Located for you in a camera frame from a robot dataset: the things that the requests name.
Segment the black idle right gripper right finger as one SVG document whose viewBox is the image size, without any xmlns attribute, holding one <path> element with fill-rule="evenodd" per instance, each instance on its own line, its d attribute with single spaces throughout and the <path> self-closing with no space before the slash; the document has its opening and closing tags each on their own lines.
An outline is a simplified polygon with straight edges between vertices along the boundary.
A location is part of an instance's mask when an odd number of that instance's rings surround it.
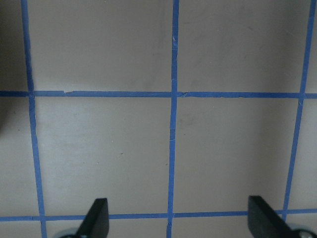
<svg viewBox="0 0 317 238">
<path fill-rule="evenodd" d="M 247 223 L 254 238 L 299 238 L 261 196 L 248 197 Z"/>
</svg>

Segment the idle right gripper left finger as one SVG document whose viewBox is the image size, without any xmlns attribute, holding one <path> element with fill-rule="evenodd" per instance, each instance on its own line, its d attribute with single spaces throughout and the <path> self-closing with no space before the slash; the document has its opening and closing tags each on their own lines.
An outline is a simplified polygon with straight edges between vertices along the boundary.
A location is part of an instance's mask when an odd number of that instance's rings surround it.
<svg viewBox="0 0 317 238">
<path fill-rule="evenodd" d="M 108 203 L 106 198 L 95 199 L 81 223 L 76 238 L 106 238 L 109 232 Z"/>
</svg>

